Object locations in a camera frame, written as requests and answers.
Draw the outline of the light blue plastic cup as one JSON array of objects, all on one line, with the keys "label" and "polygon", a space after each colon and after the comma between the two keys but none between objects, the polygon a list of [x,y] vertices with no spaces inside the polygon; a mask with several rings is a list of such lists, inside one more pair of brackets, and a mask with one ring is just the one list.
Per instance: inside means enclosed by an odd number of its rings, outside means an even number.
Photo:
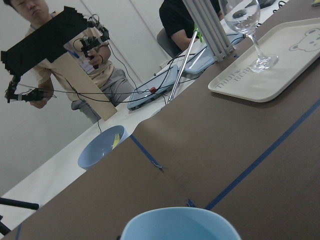
[{"label": "light blue plastic cup", "polygon": [[143,212],[125,226],[122,240],[240,240],[222,216],[196,207],[166,207]]}]

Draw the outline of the blue bowl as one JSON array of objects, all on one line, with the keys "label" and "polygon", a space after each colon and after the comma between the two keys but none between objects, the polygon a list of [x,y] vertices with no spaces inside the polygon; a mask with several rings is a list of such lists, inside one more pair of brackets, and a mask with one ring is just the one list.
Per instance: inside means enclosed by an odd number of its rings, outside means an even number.
[{"label": "blue bowl", "polygon": [[87,171],[107,156],[113,150],[112,144],[114,142],[115,134],[120,135],[119,144],[129,136],[123,125],[115,125],[106,129],[84,148],[78,158],[78,166]]}]

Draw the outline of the blue teach pendant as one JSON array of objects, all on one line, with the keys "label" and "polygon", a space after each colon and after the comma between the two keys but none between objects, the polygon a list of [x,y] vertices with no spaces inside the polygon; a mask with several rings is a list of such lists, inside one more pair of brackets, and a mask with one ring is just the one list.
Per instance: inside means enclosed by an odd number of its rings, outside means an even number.
[{"label": "blue teach pendant", "polygon": [[152,102],[161,94],[170,91],[178,76],[178,66],[172,65],[169,69],[159,73],[149,81],[138,86],[130,95],[127,109],[133,111],[142,105]]},{"label": "blue teach pendant", "polygon": [[[238,44],[245,38],[244,34],[236,32],[227,33],[226,35],[232,45]],[[182,73],[185,75],[198,75],[206,68],[214,64],[215,61],[216,57],[213,55],[211,50],[205,46],[186,62]]]}]

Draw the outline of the yellow plastic fork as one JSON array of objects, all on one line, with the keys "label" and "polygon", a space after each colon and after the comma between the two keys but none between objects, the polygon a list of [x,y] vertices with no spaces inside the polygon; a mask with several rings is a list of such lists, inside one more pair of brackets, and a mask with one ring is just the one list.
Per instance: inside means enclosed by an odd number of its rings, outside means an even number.
[{"label": "yellow plastic fork", "polygon": [[112,144],[112,150],[116,148],[116,146],[119,144],[119,142],[120,142],[120,134],[116,133],[114,136],[113,144]]}]

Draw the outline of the aluminium profile column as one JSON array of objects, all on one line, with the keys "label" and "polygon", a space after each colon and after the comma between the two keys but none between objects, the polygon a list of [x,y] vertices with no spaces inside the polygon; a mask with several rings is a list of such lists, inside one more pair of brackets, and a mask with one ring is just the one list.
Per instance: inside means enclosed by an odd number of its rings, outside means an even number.
[{"label": "aluminium profile column", "polygon": [[184,0],[186,9],[218,62],[234,51],[210,0]]}]

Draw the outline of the standing operator beige shirt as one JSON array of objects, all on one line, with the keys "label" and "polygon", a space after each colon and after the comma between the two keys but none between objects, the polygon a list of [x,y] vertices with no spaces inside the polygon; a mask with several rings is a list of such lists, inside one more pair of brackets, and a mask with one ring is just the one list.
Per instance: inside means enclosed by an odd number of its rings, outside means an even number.
[{"label": "standing operator beige shirt", "polygon": [[101,114],[95,111],[86,98],[77,95],[74,89],[80,86],[83,79],[80,78],[79,80],[74,80],[74,82],[70,81],[78,77],[75,69],[72,69],[71,73],[67,73],[67,68],[75,64],[78,64],[81,68],[81,73],[87,74],[92,83],[96,85],[96,90],[99,94],[105,95],[105,98],[114,107],[124,101],[134,90],[125,72],[120,68],[116,68],[110,61],[111,50],[107,41],[87,53],[80,51],[78,43],[66,43],[64,48],[67,50],[67,58],[64,58],[61,63],[51,63],[45,59],[32,69],[36,76],[38,87],[44,89],[45,94],[43,99],[31,101],[31,106],[41,109],[48,103],[54,92],[51,80],[51,76],[54,76],[67,92],[67,96],[71,101],[71,109],[81,111],[92,123],[99,121]]}]

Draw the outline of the seated person black shirt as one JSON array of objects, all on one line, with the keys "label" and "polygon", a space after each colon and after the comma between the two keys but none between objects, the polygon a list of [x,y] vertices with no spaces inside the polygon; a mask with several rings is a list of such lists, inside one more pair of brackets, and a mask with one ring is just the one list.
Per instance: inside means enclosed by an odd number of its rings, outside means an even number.
[{"label": "seated person black shirt", "polygon": [[164,0],[159,17],[166,35],[175,45],[185,51],[192,40],[195,22],[182,0]]}]

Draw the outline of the clear wine glass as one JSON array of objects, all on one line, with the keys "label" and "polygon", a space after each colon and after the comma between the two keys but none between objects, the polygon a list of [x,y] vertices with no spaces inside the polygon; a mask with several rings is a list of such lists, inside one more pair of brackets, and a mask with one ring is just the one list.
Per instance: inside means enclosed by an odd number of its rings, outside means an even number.
[{"label": "clear wine glass", "polygon": [[255,37],[260,20],[260,5],[256,0],[220,0],[220,10],[227,26],[240,34],[246,35],[253,42],[257,59],[248,67],[252,72],[262,72],[272,68],[279,60],[277,55],[264,55]]}]

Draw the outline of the wooden teleoperation board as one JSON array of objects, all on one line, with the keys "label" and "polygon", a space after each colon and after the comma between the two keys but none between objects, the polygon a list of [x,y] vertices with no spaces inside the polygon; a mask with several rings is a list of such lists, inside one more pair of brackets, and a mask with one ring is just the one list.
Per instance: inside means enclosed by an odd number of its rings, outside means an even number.
[{"label": "wooden teleoperation board", "polygon": [[[15,93],[21,76],[43,60],[60,64],[63,59],[67,58],[67,50],[64,45],[86,30],[87,27],[88,21],[84,16],[74,8],[66,6],[53,19],[7,51],[2,51],[0,59],[5,69],[13,76],[5,91],[7,101],[29,102],[40,100],[44,96],[44,91],[39,88],[27,94]],[[108,120],[117,112],[116,108],[106,99],[105,95],[100,95],[96,90],[96,85],[93,84],[87,74],[81,73],[82,69],[78,64],[67,67],[66,72],[69,74],[72,69],[75,69],[78,76],[75,79],[70,79],[70,82],[83,79],[79,86],[74,87],[76,94],[86,98],[87,102],[92,104],[92,108],[100,113],[104,121]]]}]

